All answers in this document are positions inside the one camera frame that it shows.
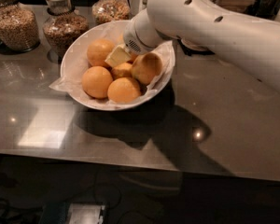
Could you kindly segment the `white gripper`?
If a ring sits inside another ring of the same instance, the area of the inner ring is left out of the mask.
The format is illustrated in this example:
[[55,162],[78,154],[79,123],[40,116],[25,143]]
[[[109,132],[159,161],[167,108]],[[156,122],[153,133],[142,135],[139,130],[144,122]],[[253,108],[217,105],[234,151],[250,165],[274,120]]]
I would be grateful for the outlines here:
[[135,54],[145,54],[162,43],[162,38],[147,17],[134,17],[130,20],[125,28],[123,39],[125,44],[115,46],[105,59],[110,67],[128,62],[132,58],[130,51]]

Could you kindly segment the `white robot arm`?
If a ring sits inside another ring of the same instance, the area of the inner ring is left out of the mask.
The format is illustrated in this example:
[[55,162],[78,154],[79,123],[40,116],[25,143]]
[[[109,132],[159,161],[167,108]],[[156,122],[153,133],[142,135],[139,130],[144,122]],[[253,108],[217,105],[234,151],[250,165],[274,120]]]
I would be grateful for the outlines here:
[[228,11],[211,0],[147,0],[128,22],[121,45],[140,55],[172,39],[209,49],[280,93],[280,22]]

